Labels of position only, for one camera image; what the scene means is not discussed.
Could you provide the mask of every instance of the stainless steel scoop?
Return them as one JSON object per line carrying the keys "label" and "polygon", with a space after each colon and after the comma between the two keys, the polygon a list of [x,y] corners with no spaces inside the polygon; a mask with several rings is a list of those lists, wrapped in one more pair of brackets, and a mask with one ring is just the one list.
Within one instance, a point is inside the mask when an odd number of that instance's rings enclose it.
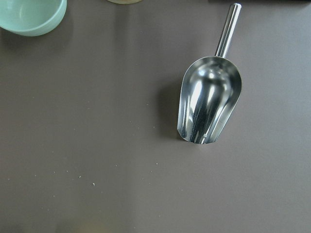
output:
{"label": "stainless steel scoop", "polygon": [[177,129],[189,142],[215,142],[239,99],[241,77],[225,56],[240,9],[238,3],[230,6],[215,56],[197,60],[185,73]]}

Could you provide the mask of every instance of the metal handle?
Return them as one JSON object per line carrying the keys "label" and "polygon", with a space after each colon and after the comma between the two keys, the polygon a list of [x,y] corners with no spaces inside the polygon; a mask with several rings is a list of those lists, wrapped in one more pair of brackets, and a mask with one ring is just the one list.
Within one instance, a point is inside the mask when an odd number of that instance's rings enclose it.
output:
{"label": "metal handle", "polygon": [[227,19],[225,20],[225,25],[217,46],[215,56],[223,58],[226,57],[241,8],[242,6],[238,3],[230,5],[230,9],[227,15]]}

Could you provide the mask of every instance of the cylindrical handle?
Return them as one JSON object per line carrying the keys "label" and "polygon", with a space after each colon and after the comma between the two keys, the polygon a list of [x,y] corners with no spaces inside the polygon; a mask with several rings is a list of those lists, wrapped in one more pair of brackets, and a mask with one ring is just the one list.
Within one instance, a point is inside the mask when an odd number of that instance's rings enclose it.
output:
{"label": "cylindrical handle", "polygon": [[223,58],[226,57],[241,8],[242,6],[238,3],[230,5],[230,9],[227,15],[227,19],[225,20],[225,25],[217,46],[215,56]]}

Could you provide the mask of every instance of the bowl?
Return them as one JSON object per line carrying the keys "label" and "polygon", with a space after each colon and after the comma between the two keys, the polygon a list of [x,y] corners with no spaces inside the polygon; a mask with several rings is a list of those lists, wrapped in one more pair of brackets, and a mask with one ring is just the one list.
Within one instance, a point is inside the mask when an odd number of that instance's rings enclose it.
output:
{"label": "bowl", "polygon": [[52,31],[62,21],[67,0],[0,0],[0,27],[37,36]]}

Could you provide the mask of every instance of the bowl rim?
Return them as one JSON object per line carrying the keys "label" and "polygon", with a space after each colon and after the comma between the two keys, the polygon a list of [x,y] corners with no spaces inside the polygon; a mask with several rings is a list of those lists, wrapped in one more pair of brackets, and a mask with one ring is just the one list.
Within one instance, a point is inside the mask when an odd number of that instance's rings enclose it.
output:
{"label": "bowl rim", "polygon": [[8,31],[14,31],[16,33],[25,33],[25,32],[35,31],[35,30],[42,28],[45,25],[49,24],[56,17],[56,15],[61,11],[64,4],[66,4],[66,3],[67,3],[67,0],[60,0],[59,6],[58,6],[57,10],[54,12],[54,14],[48,20],[46,20],[44,23],[41,23],[38,26],[35,26],[33,28],[18,30],[18,29],[3,27],[1,25],[0,25],[0,27],[5,29],[5,30],[8,30]]}

